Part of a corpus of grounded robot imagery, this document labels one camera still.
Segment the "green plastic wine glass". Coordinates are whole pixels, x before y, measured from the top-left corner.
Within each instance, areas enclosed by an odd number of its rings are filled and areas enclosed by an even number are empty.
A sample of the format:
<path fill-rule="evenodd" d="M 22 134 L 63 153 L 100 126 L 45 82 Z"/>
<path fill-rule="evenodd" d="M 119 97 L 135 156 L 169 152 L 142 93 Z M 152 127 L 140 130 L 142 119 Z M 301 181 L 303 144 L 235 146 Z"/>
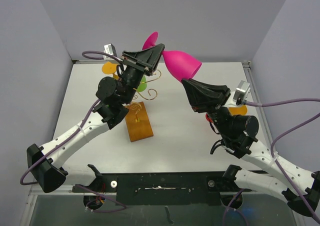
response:
<path fill-rule="evenodd" d="M 146 88 L 147 88 L 147 83 L 146 83 L 147 79 L 146 76 L 144 75 L 139 83 L 139 86 L 137 87 L 136 91 L 137 92 L 143 92 Z"/>

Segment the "pink plastic wine glass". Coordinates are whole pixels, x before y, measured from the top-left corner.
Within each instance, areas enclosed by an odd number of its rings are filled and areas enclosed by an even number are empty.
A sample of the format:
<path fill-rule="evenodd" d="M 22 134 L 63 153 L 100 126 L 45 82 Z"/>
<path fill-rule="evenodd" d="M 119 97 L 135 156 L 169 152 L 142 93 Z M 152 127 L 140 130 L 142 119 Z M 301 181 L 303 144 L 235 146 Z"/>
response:
<path fill-rule="evenodd" d="M 169 73 L 180 83 L 192 79 L 203 64 L 192 55 L 179 50 L 163 50 L 161 56 Z"/>

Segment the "red plastic wine glass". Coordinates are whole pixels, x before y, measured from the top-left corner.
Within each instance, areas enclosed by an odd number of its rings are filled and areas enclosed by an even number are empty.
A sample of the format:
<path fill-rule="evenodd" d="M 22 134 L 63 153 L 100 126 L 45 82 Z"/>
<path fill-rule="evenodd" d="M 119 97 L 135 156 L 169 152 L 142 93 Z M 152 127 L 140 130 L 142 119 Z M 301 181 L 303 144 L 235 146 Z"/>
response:
<path fill-rule="evenodd" d="M 210 122 L 210 123 L 213 122 L 212 119 L 209 117 L 209 115 L 208 115 L 207 113 L 205 114 L 205 118 L 206 118 L 206 120 L 207 120 L 208 122 Z"/>

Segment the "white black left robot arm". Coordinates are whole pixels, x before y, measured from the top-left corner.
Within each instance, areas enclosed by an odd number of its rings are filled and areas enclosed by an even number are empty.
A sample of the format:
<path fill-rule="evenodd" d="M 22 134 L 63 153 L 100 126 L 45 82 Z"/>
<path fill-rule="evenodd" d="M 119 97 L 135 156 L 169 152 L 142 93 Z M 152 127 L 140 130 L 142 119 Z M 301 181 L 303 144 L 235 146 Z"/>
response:
<path fill-rule="evenodd" d="M 97 101 L 78 124 L 50 142 L 27 148 L 26 172 L 32 173 L 44 193 L 51 193 L 65 183 L 69 172 L 64 164 L 76 151 L 122 122 L 129 112 L 126 106 L 132 102 L 143 76 L 153 75 L 164 49 L 165 45 L 160 43 L 140 51 L 123 51 L 121 57 L 103 51 L 82 53 L 87 59 L 115 60 L 118 79 L 106 76 L 100 80 L 95 94 Z"/>

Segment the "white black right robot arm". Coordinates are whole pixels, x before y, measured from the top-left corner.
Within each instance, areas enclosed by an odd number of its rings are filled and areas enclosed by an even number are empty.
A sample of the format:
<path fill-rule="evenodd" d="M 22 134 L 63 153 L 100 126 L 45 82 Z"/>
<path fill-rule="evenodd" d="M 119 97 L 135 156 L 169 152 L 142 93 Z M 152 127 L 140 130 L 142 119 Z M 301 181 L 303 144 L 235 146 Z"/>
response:
<path fill-rule="evenodd" d="M 189 104 L 194 112 L 204 113 L 212 128 L 221 136 L 210 153 L 222 147 L 240 160 L 249 162 L 268 175 L 230 165 L 222 178 L 230 191 L 237 187 L 278 198 L 296 213 L 316 218 L 320 202 L 320 173 L 303 169 L 279 156 L 274 146 L 266 146 L 257 138 L 259 121 L 253 115 L 232 115 L 230 108 L 259 107 L 247 101 L 250 83 L 241 81 L 235 91 L 226 85 L 210 85 L 194 79 L 182 79 Z"/>

